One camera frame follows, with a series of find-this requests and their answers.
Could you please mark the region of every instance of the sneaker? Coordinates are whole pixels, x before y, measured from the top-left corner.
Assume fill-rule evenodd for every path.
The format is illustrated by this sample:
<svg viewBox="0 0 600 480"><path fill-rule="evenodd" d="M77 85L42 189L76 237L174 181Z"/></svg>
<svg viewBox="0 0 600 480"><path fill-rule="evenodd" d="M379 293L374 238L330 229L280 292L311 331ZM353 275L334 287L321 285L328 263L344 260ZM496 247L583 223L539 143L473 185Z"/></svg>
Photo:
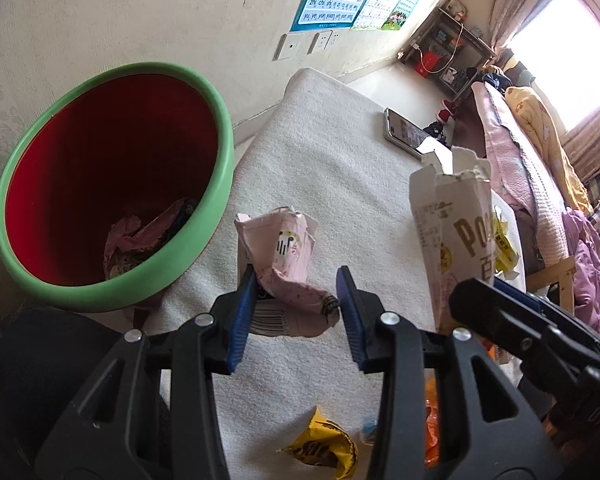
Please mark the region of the sneaker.
<svg viewBox="0 0 600 480"><path fill-rule="evenodd" d="M458 109L456 108L456 104L453 101L450 101L449 99L442 99L442 107L451 114L451 116L453 117L456 112L458 111Z"/></svg>
<svg viewBox="0 0 600 480"><path fill-rule="evenodd" d="M438 112L438 120L441 123L445 123L449 120L450 117L453 117L453 115L451 114L451 112L449 110L440 110Z"/></svg>

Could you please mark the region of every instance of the barcode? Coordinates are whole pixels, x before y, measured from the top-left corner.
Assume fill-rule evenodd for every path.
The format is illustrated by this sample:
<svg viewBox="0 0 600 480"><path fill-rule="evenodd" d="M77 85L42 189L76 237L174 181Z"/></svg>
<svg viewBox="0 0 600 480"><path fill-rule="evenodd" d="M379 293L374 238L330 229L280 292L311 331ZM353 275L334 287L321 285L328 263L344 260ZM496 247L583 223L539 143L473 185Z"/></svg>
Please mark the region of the barcode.
<svg viewBox="0 0 600 480"><path fill-rule="evenodd" d="M257 304L251 320L251 333L269 337L289 335L286 314L280 308Z"/></svg>

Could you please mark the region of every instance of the wooden bed frame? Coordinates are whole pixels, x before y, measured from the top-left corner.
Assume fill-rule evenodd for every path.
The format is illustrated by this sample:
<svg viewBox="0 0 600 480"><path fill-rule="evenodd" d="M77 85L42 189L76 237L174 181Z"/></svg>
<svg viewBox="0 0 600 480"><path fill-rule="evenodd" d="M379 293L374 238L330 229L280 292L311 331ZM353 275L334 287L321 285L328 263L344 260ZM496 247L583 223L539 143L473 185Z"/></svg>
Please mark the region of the wooden bed frame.
<svg viewBox="0 0 600 480"><path fill-rule="evenodd" d="M573 297L573 275L576 260L573 256L526 277L526 290L535 292L544 286L558 283L560 286L560 306L573 316L575 300Z"/></svg>

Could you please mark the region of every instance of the window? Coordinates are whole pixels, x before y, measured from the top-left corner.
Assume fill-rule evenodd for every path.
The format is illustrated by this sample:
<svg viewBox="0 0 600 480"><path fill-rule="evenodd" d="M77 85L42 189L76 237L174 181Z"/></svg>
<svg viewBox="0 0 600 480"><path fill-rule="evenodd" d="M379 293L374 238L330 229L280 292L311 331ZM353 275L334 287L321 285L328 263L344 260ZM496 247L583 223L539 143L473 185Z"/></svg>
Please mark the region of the window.
<svg viewBox="0 0 600 480"><path fill-rule="evenodd" d="M553 0L510 48L567 130L600 106L600 22L583 0Z"/></svg>

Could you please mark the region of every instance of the charging cable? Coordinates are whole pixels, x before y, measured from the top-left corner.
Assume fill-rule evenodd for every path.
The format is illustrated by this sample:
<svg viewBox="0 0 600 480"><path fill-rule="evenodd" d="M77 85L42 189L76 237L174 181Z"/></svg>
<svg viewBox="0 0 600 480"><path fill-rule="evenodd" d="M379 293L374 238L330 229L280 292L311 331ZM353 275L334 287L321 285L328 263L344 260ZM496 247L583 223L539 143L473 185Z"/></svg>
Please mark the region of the charging cable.
<svg viewBox="0 0 600 480"><path fill-rule="evenodd" d="M456 46L454 47L454 52L453 52L453 54L451 54L451 59L445 66L443 66L440 70L436 70L435 72L432 72L431 70L427 70L427 67L424 66L424 60L422 58L422 50L420 49L420 46L418 46L418 52L420 52L420 64L422 65L423 69L426 70L427 72L429 72L430 74L439 74L443 70L446 70L447 67L454 60L454 57L456 56L456 50L458 50L458 45L460 44L460 38L462 37L463 31L464 31L464 23L460 23L460 34L458 34L458 40L456 41Z"/></svg>

